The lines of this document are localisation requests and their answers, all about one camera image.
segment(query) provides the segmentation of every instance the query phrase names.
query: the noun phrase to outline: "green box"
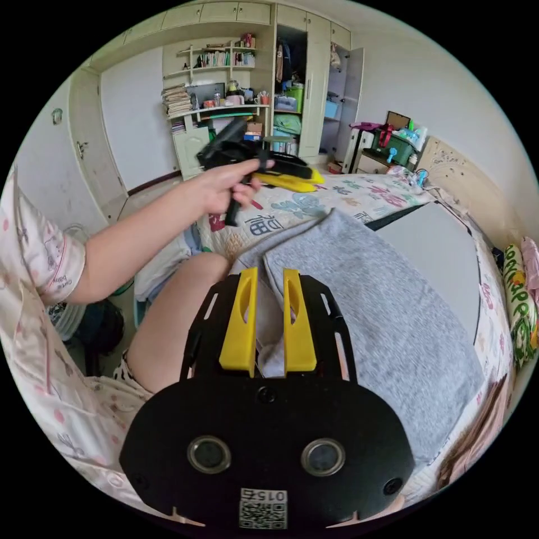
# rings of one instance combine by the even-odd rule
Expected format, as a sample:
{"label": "green box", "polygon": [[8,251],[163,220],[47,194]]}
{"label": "green box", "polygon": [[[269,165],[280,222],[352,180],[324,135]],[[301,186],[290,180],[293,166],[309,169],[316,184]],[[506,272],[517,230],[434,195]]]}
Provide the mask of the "green box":
{"label": "green box", "polygon": [[389,149],[395,148],[397,150],[397,153],[394,155],[391,162],[405,167],[408,164],[408,159],[410,158],[410,156],[415,153],[415,148],[413,147],[412,143],[402,139],[399,136],[392,135],[386,146],[384,148],[381,148],[380,133],[382,133],[381,129],[376,129],[374,131],[374,142],[372,143],[372,150],[378,155],[384,156],[387,159],[389,157]]}
{"label": "green box", "polygon": [[287,97],[293,97],[298,102],[298,110],[296,112],[303,110],[303,88],[292,86],[292,88],[286,89],[285,95]]}

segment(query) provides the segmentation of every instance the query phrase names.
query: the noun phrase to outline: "gray towel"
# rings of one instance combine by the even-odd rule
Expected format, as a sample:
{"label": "gray towel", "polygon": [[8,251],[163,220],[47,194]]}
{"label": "gray towel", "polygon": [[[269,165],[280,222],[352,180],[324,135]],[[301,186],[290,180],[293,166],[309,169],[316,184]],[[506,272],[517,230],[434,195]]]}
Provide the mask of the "gray towel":
{"label": "gray towel", "polygon": [[294,268],[330,288],[350,330],[358,383],[399,416],[417,468],[433,461],[483,373],[464,327],[421,274],[375,232],[335,209],[261,241],[232,271],[254,266],[264,375],[284,371],[282,271]]}

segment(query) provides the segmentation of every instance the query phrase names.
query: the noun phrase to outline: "camera lens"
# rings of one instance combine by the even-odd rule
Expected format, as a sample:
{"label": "camera lens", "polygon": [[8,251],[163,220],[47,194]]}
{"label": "camera lens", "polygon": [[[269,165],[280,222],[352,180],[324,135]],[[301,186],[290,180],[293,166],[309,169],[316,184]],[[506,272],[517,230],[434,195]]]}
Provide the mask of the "camera lens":
{"label": "camera lens", "polygon": [[343,446],[330,438],[308,444],[302,452],[302,466],[313,476],[325,477],[338,472],[345,460]]}
{"label": "camera lens", "polygon": [[202,473],[220,473],[230,466],[228,446],[214,436],[200,436],[188,447],[187,458],[196,470]]}

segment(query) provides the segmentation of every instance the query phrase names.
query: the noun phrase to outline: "yellow part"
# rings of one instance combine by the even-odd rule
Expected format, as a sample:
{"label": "yellow part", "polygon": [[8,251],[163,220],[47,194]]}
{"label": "yellow part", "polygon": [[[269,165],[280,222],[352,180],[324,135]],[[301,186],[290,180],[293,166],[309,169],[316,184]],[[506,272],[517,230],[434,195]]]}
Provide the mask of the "yellow part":
{"label": "yellow part", "polygon": [[248,371],[254,377],[257,326],[258,269],[244,269],[240,274],[236,298],[230,314],[223,348],[219,357],[226,371]]}
{"label": "yellow part", "polygon": [[310,170],[310,179],[298,178],[297,176],[290,176],[288,174],[257,174],[257,178],[261,182],[274,185],[275,187],[282,187],[288,191],[295,191],[296,193],[312,193],[316,191],[315,184],[323,184],[324,178],[322,175],[314,169]]}
{"label": "yellow part", "polygon": [[[313,337],[299,272],[295,269],[284,270],[285,290],[285,375],[289,372],[310,372],[316,367]],[[295,321],[291,321],[291,310]]]}

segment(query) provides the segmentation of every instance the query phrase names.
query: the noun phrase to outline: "knee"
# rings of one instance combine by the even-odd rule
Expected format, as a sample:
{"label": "knee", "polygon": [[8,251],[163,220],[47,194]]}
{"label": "knee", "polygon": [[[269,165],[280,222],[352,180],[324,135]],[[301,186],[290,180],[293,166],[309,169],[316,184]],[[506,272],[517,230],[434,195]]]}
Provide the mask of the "knee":
{"label": "knee", "polygon": [[230,261],[217,253],[200,253],[197,255],[197,262],[204,268],[215,281],[223,279],[230,270]]}

